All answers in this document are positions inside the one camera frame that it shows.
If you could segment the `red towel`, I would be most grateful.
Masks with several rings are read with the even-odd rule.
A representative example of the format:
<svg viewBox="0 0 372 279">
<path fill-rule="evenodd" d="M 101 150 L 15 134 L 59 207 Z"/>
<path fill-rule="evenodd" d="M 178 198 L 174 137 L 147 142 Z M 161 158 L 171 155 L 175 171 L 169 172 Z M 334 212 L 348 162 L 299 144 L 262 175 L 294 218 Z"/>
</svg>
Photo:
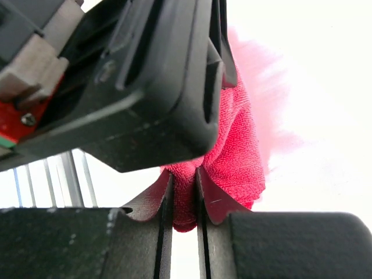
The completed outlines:
<svg viewBox="0 0 372 279">
<path fill-rule="evenodd" d="M 180 233 L 196 227 L 197 168 L 203 167 L 224 192 L 251 209 L 265 190 L 272 151 L 290 142 L 276 130 L 288 95 L 279 57 L 264 44 L 242 38 L 236 28 L 228 29 L 228 39 L 238 84 L 221 93 L 217 142 L 200 158 L 165 166 L 174 177 L 173 227 Z"/>
</svg>

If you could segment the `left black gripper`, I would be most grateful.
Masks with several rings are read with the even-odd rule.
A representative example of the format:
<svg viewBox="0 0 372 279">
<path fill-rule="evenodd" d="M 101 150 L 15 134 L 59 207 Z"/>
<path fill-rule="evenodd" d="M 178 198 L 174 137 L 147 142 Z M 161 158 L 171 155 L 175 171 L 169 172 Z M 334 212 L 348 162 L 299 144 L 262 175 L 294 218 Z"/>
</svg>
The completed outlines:
<svg viewBox="0 0 372 279">
<path fill-rule="evenodd" d="M 1 170 L 79 148 L 123 173 L 217 141 L 226 1 L 1 2 Z"/>
</svg>

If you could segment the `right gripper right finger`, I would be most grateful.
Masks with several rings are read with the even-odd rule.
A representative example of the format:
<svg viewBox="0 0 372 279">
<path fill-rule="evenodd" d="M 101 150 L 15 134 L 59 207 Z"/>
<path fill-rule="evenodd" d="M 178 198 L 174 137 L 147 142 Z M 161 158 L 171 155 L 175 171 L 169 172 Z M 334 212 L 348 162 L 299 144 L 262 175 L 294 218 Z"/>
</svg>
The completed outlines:
<svg viewBox="0 0 372 279">
<path fill-rule="evenodd" d="M 202 278 L 370 278 L 371 232 L 340 212 L 251 212 L 196 172 Z"/>
</svg>

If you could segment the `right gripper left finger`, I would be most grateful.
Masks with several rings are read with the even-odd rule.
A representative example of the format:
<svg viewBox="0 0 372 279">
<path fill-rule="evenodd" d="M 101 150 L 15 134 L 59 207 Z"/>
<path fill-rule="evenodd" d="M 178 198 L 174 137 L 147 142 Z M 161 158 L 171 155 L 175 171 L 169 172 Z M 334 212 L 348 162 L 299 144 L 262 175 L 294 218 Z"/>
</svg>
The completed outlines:
<svg viewBox="0 0 372 279">
<path fill-rule="evenodd" d="M 1 210 L 2 278 L 169 278 L 173 177 L 120 208 Z"/>
</svg>

